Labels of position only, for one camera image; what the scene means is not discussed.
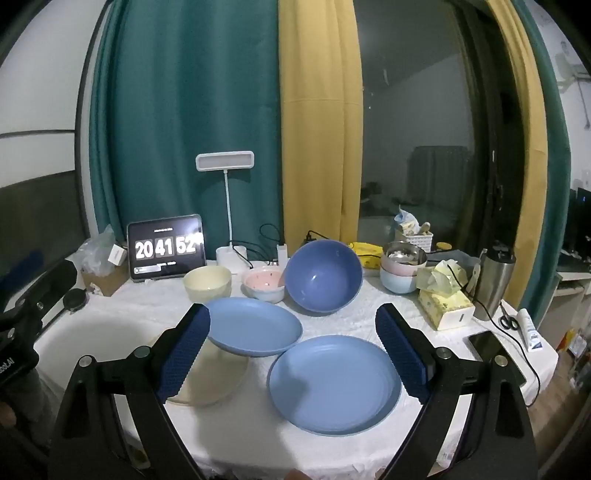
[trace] thermos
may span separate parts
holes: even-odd
[[[480,255],[480,275],[476,284],[475,298],[482,302],[493,316],[501,304],[501,299],[515,268],[515,255],[506,245],[496,243],[482,251]],[[479,320],[489,320],[479,302],[475,301],[474,316]]]

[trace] yellow curtain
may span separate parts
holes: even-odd
[[[525,130],[525,179],[515,240],[515,271],[505,300],[519,306],[530,279],[544,222],[548,137],[544,96],[534,52],[510,0],[488,0],[509,51]]]
[[[363,138],[353,0],[279,0],[285,240],[357,240]]]

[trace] scissors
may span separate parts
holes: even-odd
[[[512,317],[511,315],[509,315],[507,313],[507,311],[505,310],[505,307],[503,306],[502,303],[501,303],[501,310],[503,312],[503,315],[500,318],[501,326],[505,330],[519,330],[519,323],[517,323],[517,320],[515,320],[515,317]]]

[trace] smartphone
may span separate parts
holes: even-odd
[[[488,363],[497,355],[504,356],[507,360],[509,360],[508,367],[512,369],[519,386],[523,387],[523,385],[525,385],[525,377],[523,373],[521,373],[521,370],[517,364],[507,353],[507,350],[505,350],[505,348],[501,345],[499,339],[494,333],[492,333],[490,330],[477,333],[476,335],[471,335],[468,337],[468,341],[472,344],[472,348],[483,362]]]

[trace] yellow package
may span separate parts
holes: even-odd
[[[363,242],[353,242],[349,244],[349,247],[357,254],[363,268],[379,269],[382,258],[382,247],[364,244]]]

